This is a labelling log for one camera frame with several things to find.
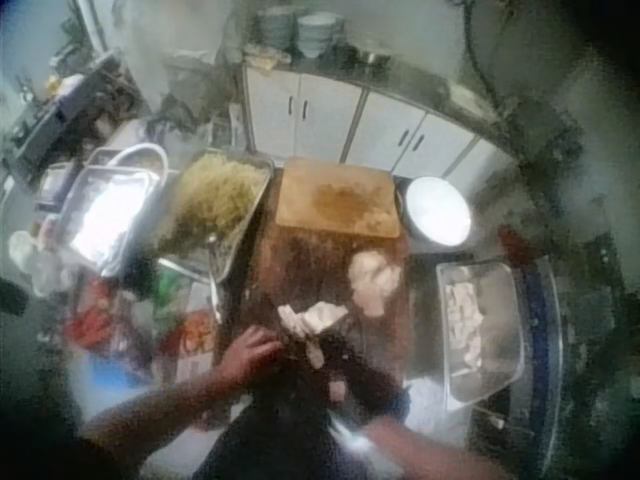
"cabinet door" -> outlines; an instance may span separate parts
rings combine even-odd
[[[259,152],[293,155],[299,83],[297,73],[247,68],[253,138]]]
[[[403,177],[442,177],[473,139],[473,133],[428,114],[393,173]]]
[[[346,163],[391,170],[424,115],[423,110],[412,105],[370,93]]]
[[[338,162],[362,89],[314,75],[302,75],[296,123],[297,157]]]
[[[498,170],[509,167],[513,160],[486,140],[480,140],[446,176],[468,200],[486,185],[487,180]]]

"dark sleeve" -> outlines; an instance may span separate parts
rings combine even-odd
[[[5,463],[12,474],[10,478],[114,480],[128,477],[108,452],[81,438],[15,447],[14,454]]]
[[[67,444],[60,458],[54,461],[61,478],[91,478],[92,480],[113,480],[127,478],[124,470],[111,454],[83,438],[75,438]]]

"hand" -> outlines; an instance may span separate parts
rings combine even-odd
[[[282,353],[282,343],[273,332],[250,326],[229,346],[217,371],[232,390],[245,387]]]

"noodles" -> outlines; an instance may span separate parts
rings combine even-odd
[[[227,160],[222,154],[205,154],[175,188],[170,215],[173,226],[159,250],[185,253],[203,246],[212,233],[232,240],[264,180],[265,172],[255,167]]]

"wooden cutting board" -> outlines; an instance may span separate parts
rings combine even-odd
[[[304,158],[284,168],[276,223],[367,237],[398,238],[391,175],[355,165]]]
[[[353,255],[368,250],[384,253],[404,270],[408,255],[406,232],[402,229],[398,238],[391,239],[282,227],[275,221],[282,181],[283,174],[278,172],[259,216],[239,315],[229,322],[231,338],[254,323],[278,331],[280,305],[289,304],[296,312],[319,301],[345,305],[351,318],[345,326],[349,343],[372,366],[401,382],[411,345],[406,276],[403,272],[400,287],[387,304],[385,315],[371,319],[352,303],[348,270]]]

